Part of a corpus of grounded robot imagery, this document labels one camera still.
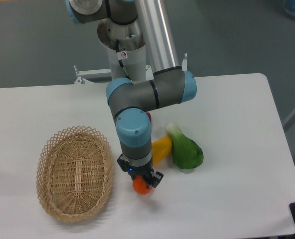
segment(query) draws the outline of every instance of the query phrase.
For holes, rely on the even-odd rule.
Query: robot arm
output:
[[[114,77],[113,72],[120,70],[122,64],[114,70],[110,63],[114,80],[107,86],[106,95],[122,149],[118,164],[132,180],[141,176],[147,187],[156,187],[163,174],[154,172],[152,167],[151,123],[145,112],[180,104],[196,95],[193,75],[183,72],[178,63],[165,0],[67,1],[79,21],[109,18],[98,27],[99,38],[109,50],[135,51],[145,43],[147,45],[154,80],[141,79],[142,82],[134,84],[125,78],[123,71]],[[83,8],[92,6],[92,11],[85,15],[85,11],[74,7],[77,3],[79,6],[83,3]],[[132,80],[138,80],[135,71],[145,73],[145,65],[143,69],[132,68],[134,71],[130,72],[131,65],[128,66]]]

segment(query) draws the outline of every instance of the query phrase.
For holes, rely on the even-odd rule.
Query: silver metal pole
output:
[[[165,0],[135,0],[153,72],[179,66]]]

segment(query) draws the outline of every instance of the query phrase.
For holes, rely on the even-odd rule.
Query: green vegetable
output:
[[[186,137],[175,122],[165,126],[166,134],[172,140],[173,162],[181,169],[196,168],[203,163],[202,149],[190,138]]]

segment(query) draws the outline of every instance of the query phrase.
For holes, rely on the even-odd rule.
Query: small sticker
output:
[[[123,60],[128,57],[127,51],[120,51],[117,53],[118,60]]]

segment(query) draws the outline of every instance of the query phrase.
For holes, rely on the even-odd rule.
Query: blue joint cap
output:
[[[152,134],[147,114],[138,108],[130,108],[121,112],[117,117],[116,128],[119,140],[133,148],[146,144]]]
[[[112,95],[113,91],[115,91],[119,86],[123,85],[123,84],[132,84],[132,81],[129,80],[128,78],[116,78],[115,80],[111,81],[107,88],[106,88],[106,96],[107,96],[107,100],[108,100],[108,104],[109,104],[109,99],[110,96]]]
[[[184,87],[184,93],[183,93],[181,103],[192,100],[197,93],[196,81],[194,79],[193,74],[190,71],[184,71],[184,74],[185,74],[185,87]]]
[[[67,6],[68,12],[69,12],[69,14],[70,14],[70,17],[71,17],[73,23],[75,23],[75,24],[81,24],[81,22],[79,22],[79,20],[78,20],[78,19],[75,17],[75,15],[73,14],[73,11],[72,11],[72,9],[71,9],[71,5],[70,5],[69,0],[66,0],[66,6]]]

